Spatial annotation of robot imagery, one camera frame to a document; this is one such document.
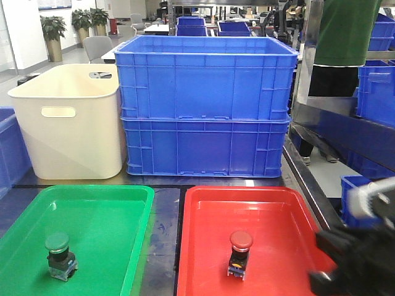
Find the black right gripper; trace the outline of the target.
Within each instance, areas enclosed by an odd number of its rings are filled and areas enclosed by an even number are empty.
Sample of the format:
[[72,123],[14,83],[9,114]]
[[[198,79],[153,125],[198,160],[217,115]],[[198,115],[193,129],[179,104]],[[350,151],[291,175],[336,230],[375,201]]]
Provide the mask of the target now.
[[355,218],[378,218],[373,228],[341,227],[316,233],[317,247],[335,263],[309,273],[315,295],[394,295],[394,178],[351,189]]

